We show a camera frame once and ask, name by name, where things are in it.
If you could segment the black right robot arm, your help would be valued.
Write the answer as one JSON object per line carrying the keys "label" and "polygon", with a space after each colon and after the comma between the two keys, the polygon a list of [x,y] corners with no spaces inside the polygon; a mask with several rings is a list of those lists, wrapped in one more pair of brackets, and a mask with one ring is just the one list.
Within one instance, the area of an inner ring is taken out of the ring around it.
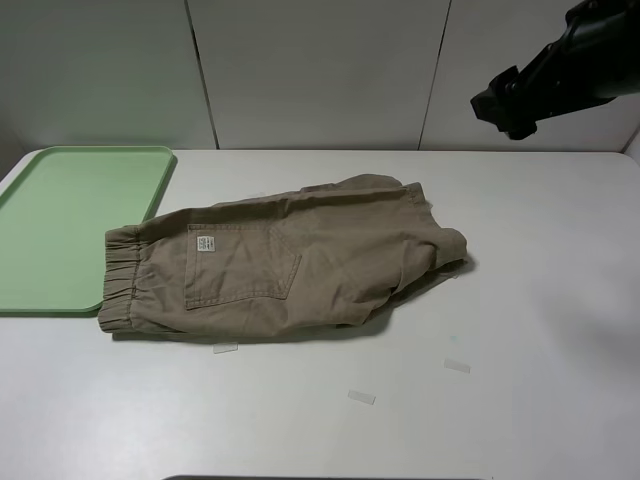
{"label": "black right robot arm", "polygon": [[566,29],[523,69],[512,66],[471,99],[477,119],[511,140],[537,123],[639,92],[639,3],[582,1]]}

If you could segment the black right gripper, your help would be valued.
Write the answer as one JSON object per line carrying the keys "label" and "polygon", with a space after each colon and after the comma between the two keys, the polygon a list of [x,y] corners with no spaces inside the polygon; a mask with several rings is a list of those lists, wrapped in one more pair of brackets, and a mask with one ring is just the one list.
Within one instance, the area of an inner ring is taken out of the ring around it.
{"label": "black right gripper", "polygon": [[476,118],[494,125],[510,140],[524,140],[537,132],[536,121],[519,110],[521,103],[512,95],[511,86],[518,74],[516,66],[509,67],[470,100]]}

